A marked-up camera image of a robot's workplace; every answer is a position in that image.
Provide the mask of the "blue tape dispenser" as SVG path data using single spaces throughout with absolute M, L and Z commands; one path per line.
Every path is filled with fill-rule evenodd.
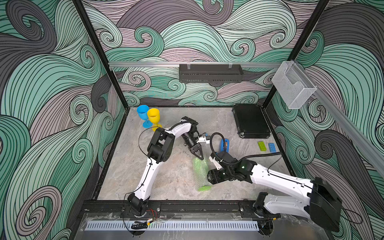
M 229 152 L 229 147 L 230 147 L 230 141 L 228 139 L 221 139 L 220 141 L 220 152 Z

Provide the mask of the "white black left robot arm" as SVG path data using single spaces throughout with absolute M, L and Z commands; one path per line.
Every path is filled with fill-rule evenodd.
M 171 156 L 174 142 L 177 138 L 182 137 L 184 145 L 192 155 L 199 160 L 204 160 L 203 149 L 201 143 L 209 144 L 211 137 L 206 133 L 199 134 L 197 130 L 198 122 L 183 117 L 180 122 L 168 129 L 157 128 L 148 145 L 147 164 L 137 189 L 128 195 L 128 203 L 131 211 L 136 216 L 143 216 L 148 207 L 151 195 L 151 189 L 155 182 L 160 166 L 165 163 Z

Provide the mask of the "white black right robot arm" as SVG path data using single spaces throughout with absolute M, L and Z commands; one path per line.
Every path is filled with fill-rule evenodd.
M 268 220 L 281 214 L 303 217 L 325 230 L 339 231 L 342 200 L 322 178 L 309 180 L 289 176 L 249 159 L 237 160 L 227 152 L 212 153 L 209 160 L 215 165 L 207 175 L 213 185 L 237 180 L 284 193 L 283 196 L 260 193 L 253 206 L 257 216 Z

